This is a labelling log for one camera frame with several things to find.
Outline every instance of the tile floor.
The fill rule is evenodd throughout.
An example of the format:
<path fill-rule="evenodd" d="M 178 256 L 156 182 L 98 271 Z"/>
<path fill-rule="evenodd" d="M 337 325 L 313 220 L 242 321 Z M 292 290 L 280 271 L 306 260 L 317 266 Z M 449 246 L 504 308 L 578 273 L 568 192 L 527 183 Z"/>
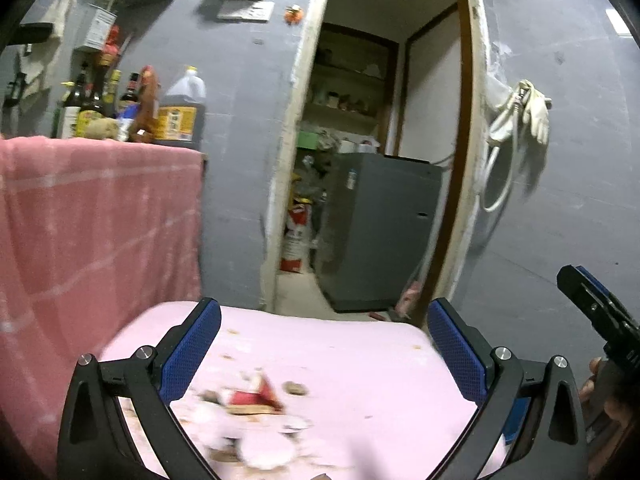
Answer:
<path fill-rule="evenodd" d="M 280 272 L 276 284 L 275 313 L 340 321 L 373 321 L 367 312 L 338 314 L 320 292 L 312 272 Z"/>

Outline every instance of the pink cloth on floor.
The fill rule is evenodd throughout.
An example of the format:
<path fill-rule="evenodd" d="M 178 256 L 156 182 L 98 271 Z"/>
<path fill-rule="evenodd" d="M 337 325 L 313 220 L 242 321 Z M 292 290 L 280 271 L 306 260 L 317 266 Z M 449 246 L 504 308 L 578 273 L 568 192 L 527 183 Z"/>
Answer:
<path fill-rule="evenodd" d="M 198 152 L 0 140 L 0 388 L 8 431 L 55 474 L 76 359 L 160 301 L 200 295 Z"/>
<path fill-rule="evenodd" d="M 156 345 L 194 306 L 181 301 L 147 310 L 113 339 L 101 360 Z M 295 459 L 260 474 L 243 463 L 217 462 L 207 447 L 223 446 L 222 438 L 232 433 L 242 442 L 247 425 L 262 424 L 267 427 L 261 431 L 268 431 L 278 416 L 261 422 L 227 415 L 199 397 L 204 390 L 237 387 L 256 368 L 264 371 L 286 414 L 310 423 L 294 440 Z M 286 394 L 286 381 L 304 384 L 308 395 Z M 145 465 L 162 474 L 129 406 L 126 402 L 127 423 Z M 226 306 L 220 332 L 190 389 L 171 406 L 223 480 L 310 480 L 322 473 L 332 480 L 424 480 L 476 410 L 461 396 L 427 336 L 411 325 L 303 319 Z M 267 443 L 275 445 L 270 438 Z M 484 474 L 497 470 L 504 457 L 501 439 Z"/>

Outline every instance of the metal screw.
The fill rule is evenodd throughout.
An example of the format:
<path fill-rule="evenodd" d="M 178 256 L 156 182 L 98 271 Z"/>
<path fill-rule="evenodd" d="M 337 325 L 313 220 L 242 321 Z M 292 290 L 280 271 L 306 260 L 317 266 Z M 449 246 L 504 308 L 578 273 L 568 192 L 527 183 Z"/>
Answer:
<path fill-rule="evenodd" d="M 556 357 L 554 357 L 554 364 L 559 368 L 566 368 L 567 366 L 566 359 L 561 355 L 557 355 Z"/>
<path fill-rule="evenodd" d="M 136 350 L 136 357 L 138 359 L 147 359 L 154 352 L 154 348 L 152 346 L 141 346 Z"/>
<path fill-rule="evenodd" d="M 495 355 L 502 361 L 508 361 L 509 359 L 511 359 L 511 350 L 505 348 L 504 346 L 498 346 L 498 348 L 495 349 Z"/>
<path fill-rule="evenodd" d="M 82 354 L 78 358 L 78 364 L 80 366 L 87 366 L 91 362 L 91 359 L 93 359 L 93 358 L 94 357 L 91 354 Z"/>

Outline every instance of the large plastic jug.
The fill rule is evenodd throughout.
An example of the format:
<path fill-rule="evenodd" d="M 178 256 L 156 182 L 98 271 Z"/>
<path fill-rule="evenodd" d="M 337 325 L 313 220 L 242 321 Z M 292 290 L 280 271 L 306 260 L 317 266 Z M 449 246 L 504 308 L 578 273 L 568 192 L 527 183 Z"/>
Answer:
<path fill-rule="evenodd" d="M 155 144 L 200 149 L 204 129 L 206 88 L 194 66 L 188 66 L 158 108 Z"/>

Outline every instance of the green box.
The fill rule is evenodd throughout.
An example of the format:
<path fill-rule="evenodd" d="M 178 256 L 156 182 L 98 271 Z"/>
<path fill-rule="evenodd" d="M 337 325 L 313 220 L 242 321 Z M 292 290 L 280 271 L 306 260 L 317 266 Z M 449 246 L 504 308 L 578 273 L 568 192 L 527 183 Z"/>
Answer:
<path fill-rule="evenodd" d="M 314 150 L 318 147 L 318 134 L 313 132 L 298 133 L 298 147 L 307 150 Z"/>

